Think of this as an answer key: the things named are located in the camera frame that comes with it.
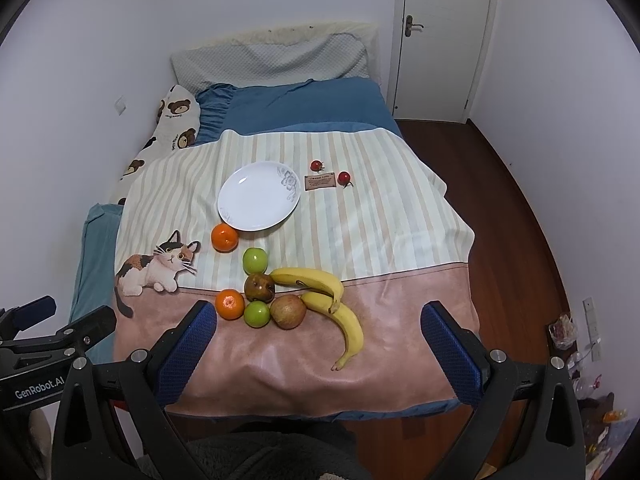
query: metal bolt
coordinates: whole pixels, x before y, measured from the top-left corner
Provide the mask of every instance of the metal bolt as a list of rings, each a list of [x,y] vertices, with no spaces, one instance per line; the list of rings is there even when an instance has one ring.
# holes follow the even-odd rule
[[[507,354],[505,354],[502,350],[491,350],[489,356],[493,361],[497,363],[503,363],[507,360]]]
[[[86,366],[86,358],[79,357],[74,361],[74,368],[76,370],[82,370]]]
[[[142,361],[144,361],[146,359],[147,356],[147,352],[146,350],[143,350],[142,348],[139,350],[134,350],[131,353],[131,360],[135,363],[141,363]]]
[[[553,368],[557,368],[558,370],[562,370],[564,368],[564,361],[557,356],[553,356],[551,358],[551,365]]]

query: oval plate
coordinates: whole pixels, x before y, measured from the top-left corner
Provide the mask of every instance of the oval plate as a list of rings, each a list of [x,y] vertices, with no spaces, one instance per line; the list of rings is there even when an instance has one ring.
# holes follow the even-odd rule
[[[218,194],[220,217],[234,229],[261,231],[282,222],[300,200],[300,180],[280,162],[254,162],[231,175]]]

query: wall outlet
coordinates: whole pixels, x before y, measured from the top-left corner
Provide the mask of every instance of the wall outlet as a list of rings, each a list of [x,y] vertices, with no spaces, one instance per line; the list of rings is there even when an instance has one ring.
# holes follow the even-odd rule
[[[582,302],[584,307],[584,315],[587,319],[587,330],[589,331],[589,341],[593,345],[591,348],[591,361],[600,361],[602,359],[602,348],[600,347],[600,333],[598,332],[598,320],[596,318],[596,309],[593,305],[593,298],[587,298]]]
[[[121,95],[120,97],[118,97],[117,101],[114,102],[113,107],[116,108],[118,115],[122,115],[124,110],[127,109],[127,103],[124,99],[124,95]]]

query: orange fruit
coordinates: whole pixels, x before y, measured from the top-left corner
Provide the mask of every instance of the orange fruit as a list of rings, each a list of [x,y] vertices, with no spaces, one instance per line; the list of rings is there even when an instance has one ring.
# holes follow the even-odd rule
[[[244,314],[244,298],[237,290],[226,288],[216,296],[216,311],[220,317],[229,321]]]
[[[228,253],[238,247],[238,232],[228,224],[218,224],[211,231],[211,245],[221,253]]]

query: dark brown floor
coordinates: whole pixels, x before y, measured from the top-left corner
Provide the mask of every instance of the dark brown floor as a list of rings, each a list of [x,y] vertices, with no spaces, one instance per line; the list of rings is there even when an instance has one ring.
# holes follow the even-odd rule
[[[476,233],[469,257],[480,336],[518,361],[548,359],[545,325],[568,311],[556,264],[524,196],[482,134],[471,124],[399,121],[414,152],[446,183],[446,198]],[[489,462],[499,466],[517,426],[514,406]],[[357,434],[361,463],[376,480],[422,480],[453,443],[468,407],[429,418],[345,425]],[[221,434],[240,421],[176,418],[187,440]]]

